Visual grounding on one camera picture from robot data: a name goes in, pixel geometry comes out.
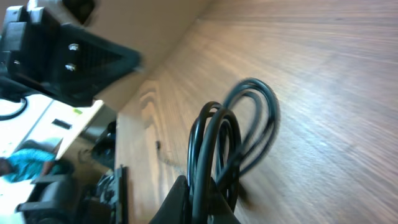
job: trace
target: blue shirt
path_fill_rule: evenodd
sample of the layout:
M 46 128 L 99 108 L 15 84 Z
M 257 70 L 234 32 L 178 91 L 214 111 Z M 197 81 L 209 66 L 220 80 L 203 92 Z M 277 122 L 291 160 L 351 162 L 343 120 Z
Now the blue shirt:
M 11 183 L 38 178 L 44 162 L 54 160 L 55 155 L 52 153 L 38 149 L 21 149 L 8 158 L 14 172 L 5 175 L 4 178 Z M 57 167 L 54 166 L 50 173 L 56 171 Z

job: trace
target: wooden panel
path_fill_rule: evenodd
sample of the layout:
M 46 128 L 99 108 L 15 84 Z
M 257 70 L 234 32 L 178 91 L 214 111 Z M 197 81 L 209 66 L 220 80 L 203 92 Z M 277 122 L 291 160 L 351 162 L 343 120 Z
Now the wooden panel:
M 88 30 L 105 39 L 138 50 L 144 71 L 133 73 L 99 93 L 97 99 L 119 111 L 137 91 L 146 75 L 176 46 L 192 21 L 210 0 L 113 0 L 97 1 Z M 30 6 L 46 6 L 62 22 L 76 21 L 60 0 L 30 0 Z
M 246 77 L 273 87 L 282 121 L 242 179 L 242 223 L 398 223 L 397 19 L 391 0 L 214 2 L 119 114 L 131 223 L 185 172 L 200 108 Z M 245 129 L 252 111 L 239 106 Z

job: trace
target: coiled power cord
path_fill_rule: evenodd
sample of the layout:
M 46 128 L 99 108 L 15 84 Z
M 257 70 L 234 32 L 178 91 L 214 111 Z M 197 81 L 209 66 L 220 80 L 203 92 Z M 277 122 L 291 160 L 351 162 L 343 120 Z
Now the coiled power cord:
M 268 113 L 264 112 L 262 96 L 266 100 Z M 238 121 L 231 110 L 242 98 L 252 99 L 256 108 L 251 127 L 244 138 L 241 137 Z M 267 122 L 261 126 L 264 115 L 267 115 Z M 279 120 L 279 104 L 274 92 L 264 82 L 255 78 L 238 83 L 223 105 L 212 101 L 202 108 L 191 128 L 188 145 L 187 180 L 192 223 L 205 223 L 208 216 L 215 149 L 217 148 L 217 157 L 214 181 L 233 212 L 238 200 L 239 178 L 267 155 L 277 136 Z M 258 138 L 254 139 L 256 133 L 259 133 Z

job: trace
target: black plastic part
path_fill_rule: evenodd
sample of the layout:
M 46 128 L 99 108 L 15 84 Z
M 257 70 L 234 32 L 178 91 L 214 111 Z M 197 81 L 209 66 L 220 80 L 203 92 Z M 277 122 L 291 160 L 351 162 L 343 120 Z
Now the black plastic part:
M 23 212 L 27 224 L 44 221 L 76 223 L 81 202 L 81 185 L 69 175 L 39 177 L 32 181 L 35 187 L 26 203 L 19 204 L 17 212 Z
M 110 122 L 106 131 L 96 140 L 91 157 L 100 164 L 113 169 L 116 151 L 116 121 Z
M 68 123 L 66 123 L 64 121 L 61 121 L 60 119 L 53 120 L 52 124 L 54 124 L 54 125 L 56 125 L 58 127 L 64 128 L 66 130 L 69 130 L 72 127 L 71 124 L 68 124 Z
M 166 196 L 162 206 L 156 213 L 155 217 L 149 222 L 150 224 L 183 224 L 189 223 L 184 219 L 189 215 L 186 214 L 185 205 L 188 203 L 188 185 L 187 178 L 183 175 L 179 176 L 174 182 L 169 194 Z
M 116 221 L 115 224 L 129 223 L 129 202 L 128 202 L 128 188 L 127 188 L 127 172 L 128 168 L 120 166 L 115 171 L 116 178 L 116 195 L 118 202 L 116 203 Z
M 60 25 L 45 8 L 7 9 L 0 41 L 0 98 L 41 93 L 74 107 L 133 72 L 141 56 L 80 27 Z
M 81 24 L 88 20 L 95 8 L 94 0 L 62 0 L 62 3 Z
M 240 224 L 213 179 L 210 182 L 209 216 L 207 224 Z
M 96 200 L 83 200 L 80 205 L 81 218 L 77 224 L 110 224 L 112 210 L 109 205 Z

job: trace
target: wood grain surface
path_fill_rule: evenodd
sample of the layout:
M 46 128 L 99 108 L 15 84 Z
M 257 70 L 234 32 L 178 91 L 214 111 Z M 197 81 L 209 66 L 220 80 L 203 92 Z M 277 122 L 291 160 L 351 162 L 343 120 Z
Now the wood grain surface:
M 185 172 L 201 107 L 246 77 L 274 89 L 282 120 L 242 179 L 242 223 L 398 223 L 397 21 L 391 0 L 216 0 L 119 114 L 130 223 Z M 235 112 L 245 129 L 250 104 Z

